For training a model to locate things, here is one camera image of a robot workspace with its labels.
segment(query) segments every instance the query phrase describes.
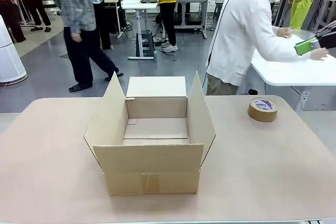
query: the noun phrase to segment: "open cardboard box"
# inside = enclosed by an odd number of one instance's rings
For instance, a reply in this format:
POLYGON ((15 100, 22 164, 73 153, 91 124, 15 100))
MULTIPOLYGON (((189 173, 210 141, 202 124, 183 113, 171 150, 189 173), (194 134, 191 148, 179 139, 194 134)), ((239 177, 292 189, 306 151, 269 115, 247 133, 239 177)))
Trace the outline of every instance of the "open cardboard box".
POLYGON ((84 135, 110 195, 197 193, 216 136, 196 73, 131 77, 127 97, 113 76, 84 135))

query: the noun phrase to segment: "plaid shirt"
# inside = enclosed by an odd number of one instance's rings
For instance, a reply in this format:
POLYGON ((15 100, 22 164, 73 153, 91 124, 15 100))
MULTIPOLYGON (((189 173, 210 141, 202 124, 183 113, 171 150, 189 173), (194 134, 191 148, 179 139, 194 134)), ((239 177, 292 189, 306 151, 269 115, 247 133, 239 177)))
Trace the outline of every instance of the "plaid shirt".
POLYGON ((81 30, 93 31, 96 28, 92 0, 60 0, 66 27, 79 34, 81 30))

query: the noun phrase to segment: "yellow-green pants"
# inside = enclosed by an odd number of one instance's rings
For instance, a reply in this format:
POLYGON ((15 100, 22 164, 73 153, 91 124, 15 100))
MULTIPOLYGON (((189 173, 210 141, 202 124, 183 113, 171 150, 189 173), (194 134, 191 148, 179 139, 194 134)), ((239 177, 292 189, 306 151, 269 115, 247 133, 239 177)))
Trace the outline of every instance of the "yellow-green pants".
POLYGON ((290 15, 291 28, 301 29, 313 1, 314 0, 302 0, 298 2, 298 0, 293 0, 292 11, 290 15))

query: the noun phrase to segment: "white jacket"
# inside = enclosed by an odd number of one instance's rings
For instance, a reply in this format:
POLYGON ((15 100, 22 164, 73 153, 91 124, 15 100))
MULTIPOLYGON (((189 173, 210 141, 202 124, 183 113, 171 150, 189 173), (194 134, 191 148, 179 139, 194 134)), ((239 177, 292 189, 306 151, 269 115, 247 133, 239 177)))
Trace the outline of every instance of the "white jacket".
POLYGON ((225 0, 208 53, 207 73, 240 86, 256 48, 268 61, 310 58, 310 53, 299 57, 287 39, 276 36, 278 28, 272 27, 271 16, 268 0, 225 0))

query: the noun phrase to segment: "white cylindrical appliance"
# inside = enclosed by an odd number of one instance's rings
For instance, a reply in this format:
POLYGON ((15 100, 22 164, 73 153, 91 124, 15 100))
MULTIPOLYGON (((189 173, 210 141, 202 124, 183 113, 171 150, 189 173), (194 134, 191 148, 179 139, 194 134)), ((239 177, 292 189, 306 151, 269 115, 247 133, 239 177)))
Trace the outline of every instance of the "white cylindrical appliance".
POLYGON ((26 78, 27 72, 0 15, 0 86, 16 84, 26 78))

